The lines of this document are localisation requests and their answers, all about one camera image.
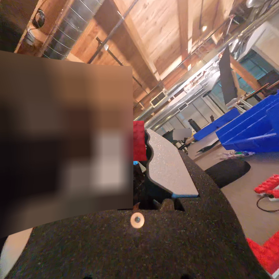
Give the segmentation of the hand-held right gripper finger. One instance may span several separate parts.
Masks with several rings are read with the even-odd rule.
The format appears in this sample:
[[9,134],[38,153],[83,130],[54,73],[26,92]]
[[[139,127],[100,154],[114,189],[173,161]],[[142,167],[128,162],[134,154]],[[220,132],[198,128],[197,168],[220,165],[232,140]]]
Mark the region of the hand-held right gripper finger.
[[145,132],[147,147],[151,149],[146,169],[148,179],[172,198],[198,197],[177,147],[151,129]]

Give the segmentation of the black bottle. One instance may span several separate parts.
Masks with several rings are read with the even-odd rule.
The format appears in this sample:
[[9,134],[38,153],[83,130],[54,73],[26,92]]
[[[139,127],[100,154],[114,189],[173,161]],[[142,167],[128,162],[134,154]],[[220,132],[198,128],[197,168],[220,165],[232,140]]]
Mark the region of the black bottle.
[[189,119],[188,122],[195,132],[199,132],[201,130],[199,125],[193,119]]

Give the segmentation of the blue plastic bin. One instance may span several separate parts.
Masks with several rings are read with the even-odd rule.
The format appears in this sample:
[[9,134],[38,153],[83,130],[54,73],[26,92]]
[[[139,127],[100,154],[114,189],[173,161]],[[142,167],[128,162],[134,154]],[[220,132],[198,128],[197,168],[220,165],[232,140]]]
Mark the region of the blue plastic bin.
[[202,128],[200,131],[196,132],[193,135],[194,140],[200,141],[201,139],[205,138],[206,136],[213,133],[217,129],[223,127],[224,125],[226,125],[230,121],[234,120],[239,115],[240,115],[240,112],[238,111],[238,109],[233,108],[232,110],[225,113],[224,115],[222,115],[221,117],[219,117],[218,119],[213,121],[212,123],[210,123],[207,126],[205,126],[204,128]]
[[270,95],[216,131],[226,150],[279,151],[279,93]]

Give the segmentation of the white ceiling vent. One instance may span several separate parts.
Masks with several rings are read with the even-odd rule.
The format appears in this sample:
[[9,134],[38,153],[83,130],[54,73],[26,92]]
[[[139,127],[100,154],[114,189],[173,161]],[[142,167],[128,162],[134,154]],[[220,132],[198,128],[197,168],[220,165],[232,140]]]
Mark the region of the white ceiling vent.
[[150,101],[150,105],[152,107],[156,107],[159,103],[162,102],[163,99],[165,99],[165,97],[167,96],[167,91],[166,90],[162,90],[159,94],[157,94],[153,99],[151,99]]

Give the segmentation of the red building block pile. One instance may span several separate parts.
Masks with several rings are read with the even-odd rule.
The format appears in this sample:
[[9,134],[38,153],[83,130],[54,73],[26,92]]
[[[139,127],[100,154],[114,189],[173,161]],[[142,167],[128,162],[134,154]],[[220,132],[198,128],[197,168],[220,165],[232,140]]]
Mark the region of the red building block pile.
[[254,189],[254,192],[266,196],[270,201],[279,200],[279,175],[275,174]]

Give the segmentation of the black flat panel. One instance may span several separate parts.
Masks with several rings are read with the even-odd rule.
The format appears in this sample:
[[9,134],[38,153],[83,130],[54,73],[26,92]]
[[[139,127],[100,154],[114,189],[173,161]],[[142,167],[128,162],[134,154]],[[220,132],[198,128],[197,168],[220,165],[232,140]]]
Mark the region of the black flat panel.
[[237,98],[237,89],[234,83],[232,69],[230,65],[229,46],[225,48],[218,66],[220,70],[220,83],[221,83],[223,98],[224,98],[225,105],[227,105],[230,101]]

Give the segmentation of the wooden table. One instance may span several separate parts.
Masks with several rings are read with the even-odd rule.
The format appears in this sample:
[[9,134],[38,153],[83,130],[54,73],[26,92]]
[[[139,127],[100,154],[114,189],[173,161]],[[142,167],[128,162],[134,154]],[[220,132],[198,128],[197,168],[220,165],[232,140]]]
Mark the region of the wooden table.
[[278,86],[279,81],[276,81],[273,84],[266,83],[253,93],[245,96],[244,100],[247,101],[248,99],[254,98],[259,103],[270,95],[276,95]]

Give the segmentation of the red building block plate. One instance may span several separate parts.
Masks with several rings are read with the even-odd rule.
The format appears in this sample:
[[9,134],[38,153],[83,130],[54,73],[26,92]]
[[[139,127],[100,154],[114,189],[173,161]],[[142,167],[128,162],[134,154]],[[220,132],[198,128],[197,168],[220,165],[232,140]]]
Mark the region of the red building block plate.
[[263,269],[272,278],[279,276],[279,232],[276,232],[262,246],[246,238],[250,249]]

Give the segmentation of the silver air duct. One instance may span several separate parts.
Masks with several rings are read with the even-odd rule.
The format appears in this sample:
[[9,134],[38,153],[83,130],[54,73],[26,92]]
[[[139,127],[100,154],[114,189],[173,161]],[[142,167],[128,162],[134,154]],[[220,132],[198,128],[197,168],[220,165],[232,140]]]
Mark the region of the silver air duct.
[[71,1],[40,51],[40,57],[64,60],[103,3],[104,0]]

